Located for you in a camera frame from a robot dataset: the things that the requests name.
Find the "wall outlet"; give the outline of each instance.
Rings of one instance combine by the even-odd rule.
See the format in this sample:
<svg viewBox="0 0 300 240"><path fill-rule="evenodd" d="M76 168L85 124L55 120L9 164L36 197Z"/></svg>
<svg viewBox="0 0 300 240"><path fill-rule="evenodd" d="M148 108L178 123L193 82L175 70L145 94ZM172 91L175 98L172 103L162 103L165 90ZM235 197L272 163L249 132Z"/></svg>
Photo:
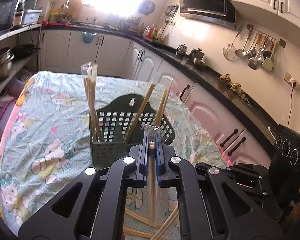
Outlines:
<svg viewBox="0 0 300 240"><path fill-rule="evenodd" d="M292 86L293 82L291 82L291 78L292 78L292 76L287 72L287 73L285 74L285 76L284 76L283 79L284 79L289 85ZM297 85L294 87L294 89L297 90L298 87L300 86L300 84L299 84L299 82L298 82L297 80L295 80L295 79L294 79L293 81L297 83Z"/></svg>

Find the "bowl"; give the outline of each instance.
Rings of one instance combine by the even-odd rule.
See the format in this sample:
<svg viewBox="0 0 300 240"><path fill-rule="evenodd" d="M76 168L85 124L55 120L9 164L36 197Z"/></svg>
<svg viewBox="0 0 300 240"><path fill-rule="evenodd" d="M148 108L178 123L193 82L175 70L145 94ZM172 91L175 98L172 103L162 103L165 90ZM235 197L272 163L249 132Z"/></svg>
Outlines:
<svg viewBox="0 0 300 240"><path fill-rule="evenodd" d="M202 67L202 68L207 66L207 64L204 61L199 60L196 57L193 59L193 64L195 64L196 66Z"/></svg>

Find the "hello kitty tablecloth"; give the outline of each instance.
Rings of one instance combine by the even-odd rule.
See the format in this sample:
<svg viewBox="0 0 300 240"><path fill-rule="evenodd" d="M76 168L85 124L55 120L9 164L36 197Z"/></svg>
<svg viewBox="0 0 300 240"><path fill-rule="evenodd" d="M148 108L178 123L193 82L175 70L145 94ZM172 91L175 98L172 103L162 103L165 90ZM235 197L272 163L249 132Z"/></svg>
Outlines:
<svg viewBox="0 0 300 240"><path fill-rule="evenodd" d="M97 77L96 109L130 93L144 94L146 82ZM153 108L162 92L157 84ZM8 120L0 142L0 216L18 235L20 226L67 183L91 166L88 103L81 75L42 71L33 76ZM185 105L170 93L165 115L175 131L172 146L193 165L231 165ZM128 188L126 206L147 217L147 188ZM177 205L174 188L161 190L159 223ZM154 234L155 228L125 215L124 226ZM179 239L179 222L169 239ZM126 239L142 239L126 234Z"/></svg>

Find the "green plastic basket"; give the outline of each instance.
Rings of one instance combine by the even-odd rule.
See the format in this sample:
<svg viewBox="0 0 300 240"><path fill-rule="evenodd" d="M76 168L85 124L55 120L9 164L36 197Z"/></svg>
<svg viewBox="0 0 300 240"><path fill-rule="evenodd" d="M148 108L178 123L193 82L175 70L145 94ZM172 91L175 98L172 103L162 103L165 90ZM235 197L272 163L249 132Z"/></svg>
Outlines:
<svg viewBox="0 0 300 240"><path fill-rule="evenodd" d="M144 132L140 130L141 123L154 124L157 114L149 102L146 104L129 142L126 144L124 141L124 135L135 119L142 101L143 96L128 94L116 98L109 105L97 110L104 142L99 141L97 134L97 141L93 141L90 125L91 158L94 167L109 167L116 160L127 156L132 146L142 143ZM163 143L171 144L175 138L175 133L165 116L162 118L161 128L165 135Z"/></svg>

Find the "microwave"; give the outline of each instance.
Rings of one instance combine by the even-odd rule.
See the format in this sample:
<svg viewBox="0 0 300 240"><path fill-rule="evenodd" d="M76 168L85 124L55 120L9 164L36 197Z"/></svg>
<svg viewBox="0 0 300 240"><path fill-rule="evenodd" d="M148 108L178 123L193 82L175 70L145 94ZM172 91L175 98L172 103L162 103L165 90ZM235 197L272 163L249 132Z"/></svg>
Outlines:
<svg viewBox="0 0 300 240"><path fill-rule="evenodd" d="M0 33L12 28L19 0L0 0Z"/></svg>
<svg viewBox="0 0 300 240"><path fill-rule="evenodd" d="M229 0L180 0L180 15L235 28L236 10Z"/></svg>

